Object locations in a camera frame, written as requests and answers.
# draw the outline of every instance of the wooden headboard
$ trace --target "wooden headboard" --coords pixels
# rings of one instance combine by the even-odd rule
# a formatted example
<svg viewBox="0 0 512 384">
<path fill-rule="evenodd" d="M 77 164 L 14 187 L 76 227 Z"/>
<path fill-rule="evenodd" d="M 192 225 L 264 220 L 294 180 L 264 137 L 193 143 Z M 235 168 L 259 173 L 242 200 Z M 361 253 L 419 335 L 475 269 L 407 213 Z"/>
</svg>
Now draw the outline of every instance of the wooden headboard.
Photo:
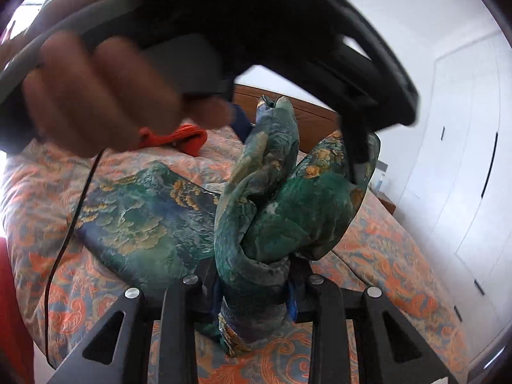
<svg viewBox="0 0 512 384">
<path fill-rule="evenodd" d="M 266 95 L 277 99 L 282 94 L 254 88 L 252 86 L 236 85 L 233 103 L 242 107 L 249 120 L 255 122 L 258 99 Z M 334 111 L 286 96 L 293 105 L 295 117 L 299 126 L 300 151 L 309 151 L 326 136 L 338 128 L 337 114 Z"/>
</svg>

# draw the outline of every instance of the bedspread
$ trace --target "bedspread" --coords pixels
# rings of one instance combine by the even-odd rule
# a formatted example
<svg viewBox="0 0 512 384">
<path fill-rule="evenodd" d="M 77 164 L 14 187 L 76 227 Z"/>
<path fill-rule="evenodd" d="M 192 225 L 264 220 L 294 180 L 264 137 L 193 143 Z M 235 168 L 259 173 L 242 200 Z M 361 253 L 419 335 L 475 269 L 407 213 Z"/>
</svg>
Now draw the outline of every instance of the bedspread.
<svg viewBox="0 0 512 384">
<path fill-rule="evenodd" d="M 172 149 L 106 152 L 92 189 L 104 179 L 119 180 L 148 168 L 155 160 L 199 186 L 228 180 L 242 144 L 230 129 L 209 132 L 201 157 Z M 4 175 L 3 225 L 7 232 L 17 298 L 26 326 L 44 349 L 44 285 L 71 221 L 91 166 L 50 144 L 33 142 L 10 157 Z M 315 272 L 342 287 L 362 291 L 369 284 L 385 291 L 460 382 L 468 372 L 465 338 L 444 288 L 404 229 L 367 193 L 359 213 L 340 243 Z M 126 284 L 108 271 L 74 236 L 50 292 L 49 353 L 56 367 L 119 296 Z M 154 327 L 150 365 L 157 362 L 158 324 Z M 202 384 L 230 382 L 297 383 L 308 381 L 311 325 L 287 322 L 270 343 L 230 358 L 218 344 L 196 335 Z M 357 382 L 355 343 L 352 381 Z M 152 382 L 150 367 L 149 379 Z"/>
</svg>

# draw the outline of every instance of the red fabric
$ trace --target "red fabric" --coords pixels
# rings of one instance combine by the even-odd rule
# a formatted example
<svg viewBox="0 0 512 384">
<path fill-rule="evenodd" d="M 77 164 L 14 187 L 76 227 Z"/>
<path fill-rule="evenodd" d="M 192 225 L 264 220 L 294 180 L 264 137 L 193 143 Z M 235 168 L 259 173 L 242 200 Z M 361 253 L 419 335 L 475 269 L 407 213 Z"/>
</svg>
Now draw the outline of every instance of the red fabric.
<svg viewBox="0 0 512 384">
<path fill-rule="evenodd" d="M 0 351 L 27 384 L 34 383 L 34 346 L 23 323 L 5 238 L 0 238 Z"/>
<path fill-rule="evenodd" d="M 199 156 L 199 150 L 208 138 L 206 130 L 197 125 L 180 125 L 170 136 L 157 136 L 149 128 L 142 128 L 139 132 L 141 141 L 139 148 L 158 147 L 171 144 L 176 149 L 192 157 Z"/>
</svg>

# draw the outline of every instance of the white wardrobe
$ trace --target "white wardrobe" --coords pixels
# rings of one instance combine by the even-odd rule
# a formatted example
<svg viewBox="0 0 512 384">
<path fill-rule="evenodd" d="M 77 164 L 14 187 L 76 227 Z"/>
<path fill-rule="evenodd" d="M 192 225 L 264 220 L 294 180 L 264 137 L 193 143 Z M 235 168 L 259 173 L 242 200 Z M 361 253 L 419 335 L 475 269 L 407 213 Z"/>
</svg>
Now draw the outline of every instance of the white wardrobe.
<svg viewBox="0 0 512 384">
<path fill-rule="evenodd" d="M 452 295 L 471 358 L 512 319 L 511 177 L 512 50 L 500 33 L 436 61 L 427 129 L 396 213 Z"/>
</svg>

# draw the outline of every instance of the triangular cutout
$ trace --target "triangular cutout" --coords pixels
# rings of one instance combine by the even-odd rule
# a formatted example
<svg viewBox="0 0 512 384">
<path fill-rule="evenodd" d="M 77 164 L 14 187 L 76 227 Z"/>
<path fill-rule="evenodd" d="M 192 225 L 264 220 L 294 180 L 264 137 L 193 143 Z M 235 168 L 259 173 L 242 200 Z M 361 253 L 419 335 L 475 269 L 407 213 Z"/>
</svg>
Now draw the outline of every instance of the triangular cutout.
<svg viewBox="0 0 512 384">
<path fill-rule="evenodd" d="M 121 311 L 112 315 L 91 343 L 84 349 L 83 356 L 85 359 L 104 365 L 112 363 L 123 319 L 124 313 Z"/>
<path fill-rule="evenodd" d="M 393 359 L 397 364 L 407 363 L 421 357 L 420 350 L 414 345 L 407 334 L 402 330 L 396 320 L 389 314 L 383 312 L 384 325 L 388 333 L 388 339 L 393 352 Z"/>
</svg>

